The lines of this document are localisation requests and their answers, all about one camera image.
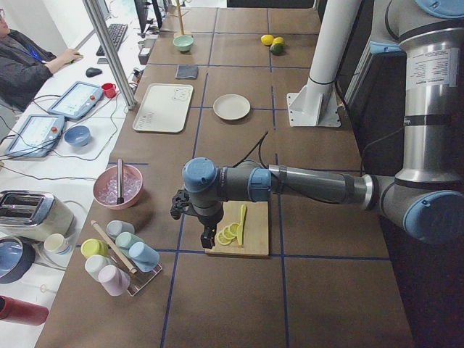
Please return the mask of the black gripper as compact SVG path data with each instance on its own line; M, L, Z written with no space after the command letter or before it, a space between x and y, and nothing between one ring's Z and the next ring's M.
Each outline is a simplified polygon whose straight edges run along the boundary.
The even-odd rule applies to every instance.
M216 225L206 225L204 231L200 236L202 247L205 249L212 249L215 246L215 235L217 232Z

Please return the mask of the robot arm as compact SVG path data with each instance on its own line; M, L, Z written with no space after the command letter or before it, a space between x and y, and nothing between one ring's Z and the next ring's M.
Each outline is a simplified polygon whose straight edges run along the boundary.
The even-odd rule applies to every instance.
M204 230L201 243L215 244L223 203L265 202L271 194L301 195L332 204L359 204L429 244L463 233L461 177L450 167L450 123L459 97L463 45L461 1L376 1L371 52L406 54L404 156L392 177L354 177L253 162L217 167L205 157L187 162L183 188L170 213L192 215Z

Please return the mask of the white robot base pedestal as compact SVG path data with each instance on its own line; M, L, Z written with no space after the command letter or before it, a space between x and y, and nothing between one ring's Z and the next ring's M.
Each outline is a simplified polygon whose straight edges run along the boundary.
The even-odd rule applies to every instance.
M287 94L291 127L341 125L334 85L360 5L327 1L307 82L299 93Z

